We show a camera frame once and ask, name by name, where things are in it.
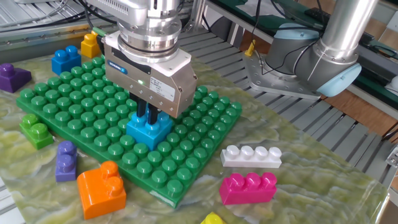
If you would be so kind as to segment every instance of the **toy block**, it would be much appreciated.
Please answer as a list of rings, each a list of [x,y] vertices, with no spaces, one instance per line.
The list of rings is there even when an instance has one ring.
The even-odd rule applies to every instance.
[[[94,34],[86,34],[85,39],[81,42],[80,48],[81,54],[89,58],[93,58],[101,53]]]
[[[15,93],[31,79],[30,71],[14,68],[10,63],[0,65],[0,90]]]
[[[118,165],[106,161],[101,167],[86,171],[77,178],[85,220],[124,209],[126,191]]]
[[[63,141],[58,145],[55,181],[76,180],[77,148],[71,141]]]
[[[44,98],[36,96],[32,99],[33,103],[43,103]],[[47,126],[39,122],[34,114],[27,114],[23,117],[22,123],[19,124],[22,133],[30,141],[36,149],[42,149],[54,142],[52,135],[49,133]]]
[[[103,71],[96,69],[99,68],[92,70],[93,83],[85,85],[95,89],[91,97],[86,96],[87,92],[74,90],[70,82],[76,77],[66,72],[51,78],[49,88],[42,83],[43,91],[22,90],[17,106],[38,116],[52,131],[96,160],[115,161],[126,179],[167,205],[177,207],[239,119],[241,104],[199,86],[193,104],[172,119],[174,127],[170,134],[150,152],[145,144],[136,144],[137,139],[126,134],[137,103],[106,75],[101,78]],[[41,97],[39,94],[45,95],[44,101],[32,101]]]
[[[250,146],[243,146],[241,150],[236,146],[228,146],[221,151],[220,156],[224,167],[279,168],[281,155],[282,152],[277,147],[267,151],[262,146],[256,147],[256,150]]]
[[[131,121],[127,124],[127,134],[132,136],[138,143],[144,143],[149,150],[153,151],[158,143],[164,141],[172,129],[173,122],[167,113],[159,113],[155,124],[148,124],[148,111],[142,117],[134,113]]]
[[[61,75],[62,72],[70,72],[73,67],[81,66],[81,55],[75,46],[68,46],[65,50],[58,50],[51,59],[53,73]]]
[[[265,172],[261,177],[255,173],[231,174],[220,187],[224,205],[269,202],[276,193],[277,179],[273,173]]]
[[[216,213],[211,212],[200,224],[226,224]]]

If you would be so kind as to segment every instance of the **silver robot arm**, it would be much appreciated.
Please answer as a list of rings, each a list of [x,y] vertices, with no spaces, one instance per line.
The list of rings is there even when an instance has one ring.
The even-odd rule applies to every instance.
[[[263,75],[249,76],[251,86],[303,98],[339,94],[361,71],[355,50],[376,4],[377,0],[337,0],[322,37],[312,30],[278,30],[265,58]],[[274,82],[276,89],[264,88],[267,82]]]
[[[86,0],[118,18],[119,31],[102,39],[106,76],[129,90],[156,122],[157,109],[177,117],[192,103],[197,76],[191,55],[178,48],[180,0]]]

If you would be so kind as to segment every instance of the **cable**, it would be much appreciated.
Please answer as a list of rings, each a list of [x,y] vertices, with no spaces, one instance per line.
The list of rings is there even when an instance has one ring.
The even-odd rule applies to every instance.
[[[181,8],[178,10],[178,12],[181,12],[182,8],[184,7],[184,2],[185,2],[185,0],[180,1],[180,4],[177,6],[177,8],[180,6],[181,6]]]
[[[398,91],[397,90],[393,90],[392,88],[387,88],[387,87],[384,87],[386,90],[390,90],[390,91],[394,91],[394,92],[396,92],[396,93],[398,93]]]
[[[280,65],[280,66],[278,66],[278,67],[276,67],[276,68],[273,68],[273,69],[269,70],[269,71],[266,72],[266,73],[262,73],[262,75],[265,75],[265,74],[267,74],[267,73],[269,73],[269,72],[272,72],[272,71],[274,71],[274,70],[277,70],[278,68],[282,68],[282,67],[285,65],[285,61],[286,61],[287,56],[289,56],[289,55],[290,55],[291,53],[293,53],[293,52],[296,52],[296,51],[302,49],[303,47],[309,47],[309,45],[305,45],[305,46],[299,47],[299,48],[297,48],[297,49],[295,49],[295,50],[292,50],[291,52],[287,53],[287,54],[285,55],[285,57],[284,57],[284,60],[282,61],[282,65]]]
[[[94,16],[96,16],[96,17],[98,17],[98,18],[100,18],[100,19],[102,19],[102,20],[104,20],[104,21],[106,21],[106,22],[110,22],[110,23],[112,23],[112,24],[117,24],[116,21],[113,21],[113,20],[111,20],[111,19],[108,19],[108,18],[103,17],[103,16],[99,15],[98,13],[96,13],[94,10],[92,10],[90,7],[88,7],[88,5],[87,5],[83,0],[78,0],[78,1],[79,1],[80,4],[81,4],[85,9],[87,9],[92,15],[94,15]]]
[[[294,68],[293,68],[293,72],[294,72],[294,73],[296,73],[297,65],[299,64],[299,61],[301,60],[301,58],[303,57],[303,55],[306,53],[306,51],[307,51],[308,49],[310,49],[315,43],[317,43],[317,42],[322,38],[322,36],[323,36],[323,34],[320,35],[316,41],[312,42],[312,43],[300,54],[300,56],[299,56],[298,59],[296,60],[296,63],[295,63],[295,65],[294,65]]]
[[[206,24],[206,26],[207,26],[207,30],[208,30],[209,32],[211,32],[209,23],[207,23],[207,20],[206,20],[206,17],[205,17],[205,12],[203,12],[203,13],[201,14],[201,18],[203,19],[203,21],[205,21],[205,24]]]
[[[322,25],[325,26],[325,18],[323,17],[323,10],[322,10],[322,6],[321,6],[321,2],[319,0],[317,0],[317,3],[318,3],[319,10],[321,10],[321,14],[322,14]]]
[[[85,8],[85,16],[86,16],[86,20],[87,20],[88,25],[91,27],[91,29],[93,29],[94,25],[91,22],[91,19],[90,19],[89,15],[88,15],[88,10],[86,8]]]
[[[56,7],[53,11],[51,11],[50,13],[48,13],[45,16],[40,16],[40,17],[33,18],[33,19],[24,19],[22,21],[15,21],[15,22],[7,23],[7,24],[1,24],[0,28],[16,26],[16,25],[22,25],[22,24],[34,22],[34,21],[37,21],[37,20],[45,19],[48,16],[52,16],[52,15],[56,14],[57,12],[59,12],[61,9],[63,9],[67,5],[68,1],[69,0],[62,0],[62,2],[58,5],[58,7]]]
[[[25,30],[25,29],[33,29],[33,28],[40,28],[40,27],[56,26],[56,25],[62,25],[62,24],[68,24],[68,23],[71,23],[71,22],[79,21],[79,20],[84,19],[84,18],[85,18],[84,12],[81,12],[81,13],[76,14],[74,16],[70,16],[70,17],[67,17],[67,18],[64,18],[64,19],[60,19],[58,21],[47,23],[47,24],[40,24],[40,25],[29,26],[29,27],[21,27],[21,28],[16,28],[16,29],[0,30],[0,33],[13,32],[13,31]]]

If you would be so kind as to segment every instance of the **metal frame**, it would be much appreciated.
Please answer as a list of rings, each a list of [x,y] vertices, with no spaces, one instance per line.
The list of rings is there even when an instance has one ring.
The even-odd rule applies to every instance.
[[[197,32],[201,27],[203,11],[205,10],[206,0],[194,0],[191,18],[184,27],[185,32]]]

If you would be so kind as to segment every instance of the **green block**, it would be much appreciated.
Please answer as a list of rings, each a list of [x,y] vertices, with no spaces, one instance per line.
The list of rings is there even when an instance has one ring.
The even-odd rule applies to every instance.
[[[16,100],[17,106],[36,114],[51,130],[98,161],[115,161],[125,178],[177,207],[240,117],[240,103],[230,103],[229,98],[208,92],[205,86],[198,87],[193,104],[174,119],[172,132],[156,150],[149,151],[145,144],[136,144],[133,137],[126,135],[136,102],[105,76],[99,77],[98,71],[92,72],[96,78],[91,84],[96,90],[93,94],[79,94],[82,90],[64,83],[58,88],[59,94],[50,94],[49,99],[56,102],[50,103],[44,97],[37,102],[37,93],[25,89]],[[91,89],[85,81],[86,88]],[[81,95],[86,98],[77,100],[76,96]]]
[[[44,109],[50,110],[49,107],[51,106],[46,105]],[[37,150],[42,149],[54,142],[52,135],[47,129],[47,126],[40,123],[39,119],[34,114],[25,115],[22,119],[22,123],[19,124],[19,127],[21,127],[22,133],[24,133],[25,137]]]

